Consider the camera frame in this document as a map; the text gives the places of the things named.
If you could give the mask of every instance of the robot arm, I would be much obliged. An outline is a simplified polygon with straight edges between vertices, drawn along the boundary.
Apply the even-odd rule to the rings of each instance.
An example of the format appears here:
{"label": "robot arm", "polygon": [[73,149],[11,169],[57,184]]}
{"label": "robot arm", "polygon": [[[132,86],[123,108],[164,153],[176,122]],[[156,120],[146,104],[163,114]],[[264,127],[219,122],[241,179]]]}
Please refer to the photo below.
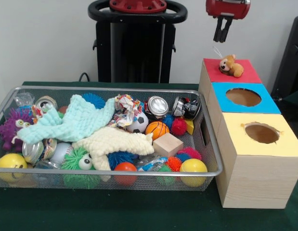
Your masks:
{"label": "robot arm", "polygon": [[243,19],[250,8],[250,0],[207,0],[208,15],[217,18],[217,27],[214,35],[215,42],[225,42],[233,19]]}

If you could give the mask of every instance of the black cable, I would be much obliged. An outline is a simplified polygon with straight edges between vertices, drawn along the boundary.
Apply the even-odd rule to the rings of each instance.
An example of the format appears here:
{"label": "black cable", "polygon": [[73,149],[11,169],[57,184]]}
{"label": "black cable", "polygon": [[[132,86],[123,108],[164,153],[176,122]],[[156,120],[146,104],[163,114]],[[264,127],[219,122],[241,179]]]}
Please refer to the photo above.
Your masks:
{"label": "black cable", "polygon": [[81,82],[83,76],[86,76],[87,77],[87,81],[90,82],[90,77],[88,76],[88,74],[86,72],[84,72],[84,73],[82,73],[80,75],[79,80],[78,80],[79,82]]}

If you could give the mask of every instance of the white wall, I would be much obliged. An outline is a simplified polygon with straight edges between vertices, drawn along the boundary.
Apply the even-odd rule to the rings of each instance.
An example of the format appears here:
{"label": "white wall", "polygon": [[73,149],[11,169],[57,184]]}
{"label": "white wall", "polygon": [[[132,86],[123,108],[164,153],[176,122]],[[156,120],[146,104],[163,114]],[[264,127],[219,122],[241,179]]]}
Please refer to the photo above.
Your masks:
{"label": "white wall", "polygon": [[[0,101],[25,80],[77,81],[86,71],[97,80],[95,22],[87,15],[93,0],[0,0]],[[245,20],[234,21],[225,44],[212,41],[217,20],[205,0],[177,0],[189,11],[176,25],[177,53],[170,82],[198,83],[204,57],[235,53],[250,59],[270,90],[284,52],[298,0],[252,0]]]}

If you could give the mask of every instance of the green table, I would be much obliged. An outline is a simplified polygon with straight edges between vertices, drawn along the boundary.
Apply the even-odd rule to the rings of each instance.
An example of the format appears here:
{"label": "green table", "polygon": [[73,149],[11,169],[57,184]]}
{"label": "green table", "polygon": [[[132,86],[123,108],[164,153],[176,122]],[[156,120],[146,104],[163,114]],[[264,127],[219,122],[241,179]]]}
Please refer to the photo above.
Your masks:
{"label": "green table", "polygon": [[[197,84],[25,82],[24,85],[197,90]],[[298,230],[298,183],[286,209],[224,209],[205,192],[0,189],[0,230]]]}

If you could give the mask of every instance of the purple plush monster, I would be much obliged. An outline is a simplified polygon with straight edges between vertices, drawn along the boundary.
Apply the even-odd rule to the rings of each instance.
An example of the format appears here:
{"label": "purple plush monster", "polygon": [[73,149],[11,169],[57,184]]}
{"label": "purple plush monster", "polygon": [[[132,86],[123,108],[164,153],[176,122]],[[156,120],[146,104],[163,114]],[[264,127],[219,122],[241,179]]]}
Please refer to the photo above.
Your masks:
{"label": "purple plush monster", "polygon": [[3,149],[9,151],[12,149],[12,145],[15,145],[15,151],[21,152],[23,148],[23,141],[18,138],[17,132],[30,126],[32,118],[29,113],[24,111],[21,112],[19,109],[11,109],[9,118],[3,125],[0,126],[0,135],[4,140]]}

